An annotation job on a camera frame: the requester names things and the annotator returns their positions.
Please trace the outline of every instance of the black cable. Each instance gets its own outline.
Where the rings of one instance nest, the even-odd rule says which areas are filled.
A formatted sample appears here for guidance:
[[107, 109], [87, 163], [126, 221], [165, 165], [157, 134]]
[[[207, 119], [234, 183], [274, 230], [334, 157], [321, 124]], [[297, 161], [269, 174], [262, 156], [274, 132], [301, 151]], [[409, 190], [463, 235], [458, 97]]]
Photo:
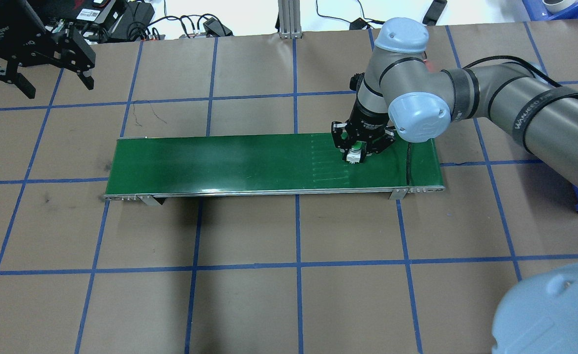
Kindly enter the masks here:
[[160, 32], [158, 31], [158, 29], [156, 27], [151, 29], [151, 34], [152, 34], [152, 36], [154, 36], [154, 40], [160, 40]]
[[352, 23], [348, 20], [344, 20], [343, 18], [334, 17], [334, 16], [326, 16], [324, 14], [320, 14], [320, 7], [318, 5], [318, 0], [316, 0], [316, 14], [318, 14], [318, 16], [323, 17], [323, 18], [330, 18], [332, 20], [339, 20], [339, 21], [343, 21], [343, 22], [347, 22], [347, 23]]
[[530, 62], [526, 61], [523, 58], [518, 58], [515, 56], [491, 56], [491, 57], [481, 58], [479, 60], [475, 60], [472, 63], [469, 63], [469, 65], [466, 65], [462, 69], [468, 69], [468, 68], [474, 67], [475, 65], [478, 65], [480, 63], [488, 62], [491, 60], [498, 60], [498, 59], [513, 60], [515, 63], [524, 67], [525, 69], [529, 70], [530, 72], [534, 72], [534, 74], [538, 75], [541, 79], [545, 80], [547, 83], [549, 83], [549, 85], [552, 85], [552, 87], [555, 87], [555, 88], [562, 87], [561, 84], [554, 81], [552, 78], [550, 78], [545, 73], [540, 71], [537, 67], [532, 65]]
[[363, 12], [363, 4], [361, 4], [361, 0], [357, 0], [357, 2], [359, 3], [359, 8], [361, 9], [361, 18], [363, 18], [363, 20], [368, 23], [376, 23], [377, 25], [383, 25], [383, 23], [385, 23], [385, 21], [375, 20], [374, 18], [367, 18], [366, 14]]
[[411, 143], [407, 143], [406, 182], [411, 185]]

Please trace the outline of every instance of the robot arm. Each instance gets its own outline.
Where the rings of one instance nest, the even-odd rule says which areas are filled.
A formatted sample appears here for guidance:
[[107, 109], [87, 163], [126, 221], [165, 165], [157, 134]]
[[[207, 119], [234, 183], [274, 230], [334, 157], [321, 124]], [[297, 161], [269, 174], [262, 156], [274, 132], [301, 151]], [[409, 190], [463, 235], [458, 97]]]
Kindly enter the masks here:
[[0, 0], [0, 58], [7, 60], [7, 67], [0, 67], [0, 81], [34, 98], [35, 88], [17, 69], [50, 63], [75, 71], [87, 89], [93, 89], [95, 57], [73, 22], [60, 22], [51, 32], [26, 0]]
[[[578, 186], [578, 92], [543, 83], [517, 62], [429, 72], [422, 61], [428, 39], [414, 20], [385, 23], [358, 78], [350, 118], [332, 124], [344, 160], [379, 153], [375, 146], [391, 144], [394, 128], [405, 141], [421, 143], [452, 121], [488, 117]], [[389, 119], [394, 127], [386, 127]]]

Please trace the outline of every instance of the power adapter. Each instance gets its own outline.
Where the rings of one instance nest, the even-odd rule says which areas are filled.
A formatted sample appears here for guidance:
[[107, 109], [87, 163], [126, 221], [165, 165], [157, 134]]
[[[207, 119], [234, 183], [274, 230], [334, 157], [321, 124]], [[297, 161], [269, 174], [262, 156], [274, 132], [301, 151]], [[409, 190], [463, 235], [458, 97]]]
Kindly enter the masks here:
[[350, 30], [362, 30], [365, 29], [367, 27], [369, 27], [370, 25], [368, 25], [367, 22], [365, 22], [363, 20], [363, 18], [358, 18], [356, 20], [354, 20], [353, 22], [350, 22]]
[[222, 25], [222, 23], [217, 21], [215, 18], [206, 20], [203, 25], [204, 30], [206, 30], [207, 37], [223, 37], [234, 35], [228, 27]]

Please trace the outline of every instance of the white floor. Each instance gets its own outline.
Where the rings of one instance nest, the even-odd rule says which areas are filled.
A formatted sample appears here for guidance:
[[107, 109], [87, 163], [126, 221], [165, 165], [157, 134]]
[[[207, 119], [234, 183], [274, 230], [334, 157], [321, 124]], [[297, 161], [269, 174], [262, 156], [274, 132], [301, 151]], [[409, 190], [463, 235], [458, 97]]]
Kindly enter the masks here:
[[[219, 17], [237, 36], [275, 33], [278, 2], [276, 0], [214, 0], [181, 1], [151, 0], [156, 9], [154, 19], [164, 16], [164, 2], [167, 14], [212, 13]], [[433, 0], [362, 0], [365, 16], [375, 20], [393, 17], [409, 17], [422, 21]], [[344, 18], [348, 21], [361, 17], [357, 0], [318, 0], [320, 14]], [[303, 31], [341, 31], [348, 24], [339, 20], [321, 18], [316, 14], [316, 0], [301, 0], [300, 17]], [[522, 0], [449, 0], [438, 25], [464, 25], [469, 23], [502, 23], [529, 21]], [[166, 39], [179, 38], [182, 28], [177, 21], [163, 20], [155, 25]], [[190, 24], [187, 30], [192, 32]]]

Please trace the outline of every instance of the metal post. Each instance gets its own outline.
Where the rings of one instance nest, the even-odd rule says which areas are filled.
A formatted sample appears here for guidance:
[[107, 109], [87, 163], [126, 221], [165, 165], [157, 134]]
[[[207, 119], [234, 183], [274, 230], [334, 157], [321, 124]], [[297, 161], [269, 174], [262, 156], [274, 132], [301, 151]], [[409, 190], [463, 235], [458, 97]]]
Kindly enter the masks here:
[[300, 0], [278, 0], [280, 38], [302, 38], [300, 26]]

